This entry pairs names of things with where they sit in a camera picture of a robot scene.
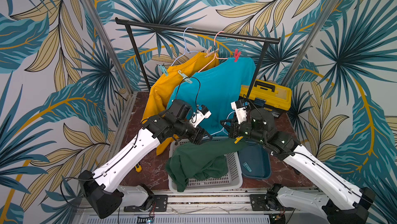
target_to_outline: toolbox handle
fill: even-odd
[[[275,85],[272,85],[272,84],[269,84],[269,83],[255,81],[254,87],[256,87],[256,86],[263,86],[263,87],[271,89],[272,92],[275,91]]]

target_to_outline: garment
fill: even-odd
[[[230,103],[239,99],[241,85],[248,86],[251,83],[255,71],[254,61],[251,58],[239,58],[237,62],[234,60],[235,58],[229,58],[217,67],[193,75],[201,83],[197,104],[205,105],[211,112],[211,116],[200,123],[200,126],[209,134],[222,129],[219,121],[225,120],[227,115],[233,111]],[[192,82],[181,84],[177,98],[188,102],[195,111],[199,83],[194,78]],[[175,99],[176,91],[177,87],[171,95],[167,108]],[[215,136],[224,135],[223,132],[220,132]]]
[[[166,162],[166,171],[177,185],[178,192],[186,189],[189,178],[206,180],[225,176],[228,168],[224,154],[237,152],[247,146],[244,139],[237,144],[235,140],[228,138],[201,145],[188,142],[176,148]]]
[[[174,67],[169,67],[167,70],[168,76],[165,74],[161,75],[161,77],[154,83],[150,90],[149,99],[146,104],[142,120],[166,110],[167,103],[173,90],[179,85],[179,83],[181,83],[182,80],[182,76],[178,73],[178,71],[181,70],[181,73],[184,73],[188,77],[192,76],[195,72],[200,70],[214,58],[213,55],[205,58],[206,55],[206,53],[197,53],[193,58],[189,59],[185,63]],[[219,65],[219,60],[215,59],[206,67],[206,70],[217,65]],[[168,138],[162,144],[160,144],[160,146],[157,147],[157,155],[164,152],[168,144],[170,144],[172,141],[172,138]]]

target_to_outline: white plastic basket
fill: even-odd
[[[211,142],[220,141],[227,139],[228,137],[214,137]],[[175,145],[175,142],[171,143],[170,147],[170,158],[177,147],[186,142],[190,142],[188,139],[182,139]],[[239,156],[237,152],[229,153],[226,156],[227,167],[229,171],[227,174],[221,178],[209,178],[203,181],[198,181],[194,178],[189,178],[189,183],[183,193],[201,193],[201,192],[212,192],[219,190],[237,189],[243,184],[243,177],[241,176],[241,167]],[[173,193],[178,192],[176,184],[172,181],[171,177],[168,175],[168,186],[170,191]]]

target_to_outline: clothing rack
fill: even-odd
[[[137,27],[144,27],[144,28],[150,28],[153,30],[171,30],[171,31],[177,31],[177,32],[184,32],[185,28],[183,27],[177,27],[177,26],[171,26],[171,25],[162,25],[162,24],[154,24],[154,23],[142,23],[142,22],[135,22],[135,21],[130,21],[130,20],[124,20],[124,19],[118,19],[115,18],[117,24],[124,25],[126,27],[128,36],[131,40],[132,47],[134,48],[134,52],[136,54],[136,58],[138,59],[139,66],[141,68],[143,77],[145,78],[146,85],[150,91],[151,87],[149,84],[149,80],[147,78],[145,69],[143,67],[143,63],[141,60],[141,56],[139,55],[138,47],[136,46],[136,42],[134,39],[134,35],[132,34],[131,26],[137,26]],[[215,36],[216,31],[209,31],[209,30],[199,30],[196,28],[189,28],[186,30],[187,33],[196,33],[196,34],[201,34],[201,35],[207,35],[207,36]],[[262,51],[261,55],[259,56],[258,63],[256,64],[254,76],[252,77],[251,84],[249,86],[248,92],[247,92],[247,98],[249,97],[252,88],[254,87],[254,83],[256,80],[256,76],[258,75],[259,69],[261,67],[263,58],[265,57],[265,53],[269,47],[269,44],[278,44],[280,42],[280,38],[268,38],[268,37],[261,37],[261,36],[247,36],[247,35],[241,35],[237,33],[220,33],[218,34],[220,37],[226,37],[226,38],[234,38],[234,39],[243,39],[243,40],[250,40],[250,41],[255,41],[255,42],[263,42],[262,46]]]

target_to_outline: yellow toolbox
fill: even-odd
[[[249,86],[241,86],[240,97],[247,95]],[[257,79],[249,96],[256,105],[270,111],[274,117],[279,117],[291,107],[292,91],[280,86]]]

